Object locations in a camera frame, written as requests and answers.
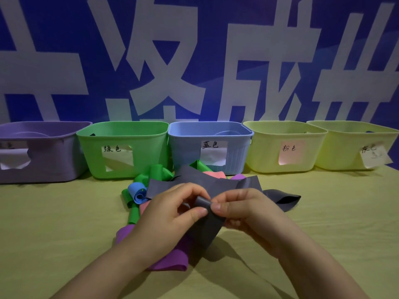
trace yellow basket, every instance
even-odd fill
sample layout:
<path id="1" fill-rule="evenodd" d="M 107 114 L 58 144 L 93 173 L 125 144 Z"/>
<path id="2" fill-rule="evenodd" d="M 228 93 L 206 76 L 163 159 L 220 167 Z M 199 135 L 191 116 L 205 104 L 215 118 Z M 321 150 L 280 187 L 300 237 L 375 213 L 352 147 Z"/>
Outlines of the yellow basket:
<path id="1" fill-rule="evenodd" d="M 326 170 L 366 170 L 359 153 L 362 147 L 381 143 L 389 151 L 399 134 L 399 130 L 362 121 L 307 123 L 328 130 L 316 160 L 316 166 Z"/>
<path id="2" fill-rule="evenodd" d="M 313 168 L 327 130 L 299 121 L 246 121 L 245 126 L 254 131 L 246 163 L 261 173 L 301 172 Z M 285 146 L 302 146 L 300 160 L 281 164 Z"/>

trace purple basket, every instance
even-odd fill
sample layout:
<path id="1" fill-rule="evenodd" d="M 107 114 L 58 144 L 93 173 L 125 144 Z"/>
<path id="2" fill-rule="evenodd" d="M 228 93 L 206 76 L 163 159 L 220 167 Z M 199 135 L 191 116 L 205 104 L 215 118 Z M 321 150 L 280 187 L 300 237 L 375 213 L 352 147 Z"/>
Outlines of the purple basket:
<path id="1" fill-rule="evenodd" d="M 76 132 L 89 121 L 0 125 L 0 184 L 71 181 L 87 170 Z"/>

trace forearm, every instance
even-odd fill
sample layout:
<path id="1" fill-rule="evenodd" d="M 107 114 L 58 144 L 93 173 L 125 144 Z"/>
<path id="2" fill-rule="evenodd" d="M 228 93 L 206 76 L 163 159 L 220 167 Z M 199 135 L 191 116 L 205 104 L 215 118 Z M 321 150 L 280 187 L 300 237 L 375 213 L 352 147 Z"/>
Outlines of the forearm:
<path id="1" fill-rule="evenodd" d="M 52 299 L 116 298 L 127 283 L 146 268 L 140 264 L 134 246 L 128 241 L 122 241 L 98 257 Z"/>
<path id="2" fill-rule="evenodd" d="M 348 272 L 299 228 L 282 244 L 279 262 L 302 298 L 368 298 Z"/>

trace table surface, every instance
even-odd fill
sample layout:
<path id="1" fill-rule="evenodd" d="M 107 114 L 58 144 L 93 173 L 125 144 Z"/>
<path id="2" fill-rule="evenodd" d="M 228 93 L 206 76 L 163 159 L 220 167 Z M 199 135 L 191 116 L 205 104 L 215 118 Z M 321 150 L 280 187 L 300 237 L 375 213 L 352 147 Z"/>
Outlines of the table surface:
<path id="1" fill-rule="evenodd" d="M 263 189 L 302 195 L 288 215 L 372 298 L 399 293 L 399 171 L 259 175 Z M 0 297 L 51 296 L 111 247 L 131 181 L 0 185 Z M 247 235 L 222 229 L 186 272 L 144 272 L 127 298 L 297 298 L 278 262 Z"/>

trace paper label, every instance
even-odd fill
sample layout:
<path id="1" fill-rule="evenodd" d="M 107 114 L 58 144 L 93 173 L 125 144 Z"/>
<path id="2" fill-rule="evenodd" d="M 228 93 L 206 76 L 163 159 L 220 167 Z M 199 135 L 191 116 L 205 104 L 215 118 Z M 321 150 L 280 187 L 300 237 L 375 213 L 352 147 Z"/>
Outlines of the paper label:
<path id="1" fill-rule="evenodd" d="M 129 170 L 133 169 L 133 150 L 129 145 L 113 145 L 102 147 L 102 158 L 105 170 Z"/>
<path id="2" fill-rule="evenodd" d="M 205 140 L 201 142 L 199 160 L 205 165 L 224 166 L 227 157 L 227 141 Z"/>
<path id="3" fill-rule="evenodd" d="M 382 143 L 373 143 L 360 149 L 363 164 L 367 169 L 392 163 Z"/>
<path id="4" fill-rule="evenodd" d="M 30 164 L 26 141 L 0 141 L 0 170 L 23 169 Z"/>
<path id="5" fill-rule="evenodd" d="M 301 164 L 306 142 L 304 140 L 282 141 L 280 154 L 278 156 L 279 165 Z"/>

